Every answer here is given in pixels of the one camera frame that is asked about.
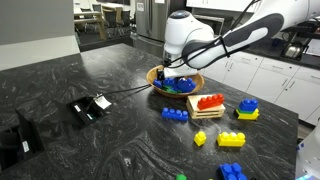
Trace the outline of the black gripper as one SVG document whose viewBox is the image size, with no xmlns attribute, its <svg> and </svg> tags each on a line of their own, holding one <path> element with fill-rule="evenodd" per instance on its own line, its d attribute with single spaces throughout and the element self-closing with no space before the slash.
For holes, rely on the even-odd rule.
<svg viewBox="0 0 320 180">
<path fill-rule="evenodd" d="M 156 72 L 157 72 L 157 79 L 158 80 L 164 80 L 165 79 L 165 77 L 164 77 L 164 70 L 163 69 L 157 69 L 156 70 Z"/>
</svg>

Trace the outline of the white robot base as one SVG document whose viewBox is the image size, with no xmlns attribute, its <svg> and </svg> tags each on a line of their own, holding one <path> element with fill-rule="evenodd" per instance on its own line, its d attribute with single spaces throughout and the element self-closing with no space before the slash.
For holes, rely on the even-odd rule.
<svg viewBox="0 0 320 180">
<path fill-rule="evenodd" d="M 296 150 L 295 180 L 320 180 L 320 122 Z"/>
</svg>

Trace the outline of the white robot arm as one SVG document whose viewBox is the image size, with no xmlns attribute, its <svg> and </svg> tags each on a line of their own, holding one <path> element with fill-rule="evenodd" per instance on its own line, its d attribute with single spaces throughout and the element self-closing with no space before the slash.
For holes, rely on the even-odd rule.
<svg viewBox="0 0 320 180">
<path fill-rule="evenodd" d="M 163 73 L 166 78 L 197 74 L 216 61 L 289 27 L 320 16 L 320 0 L 252 0 L 260 6 L 244 24 L 216 36 L 190 12 L 178 10 L 165 29 Z"/>
</svg>

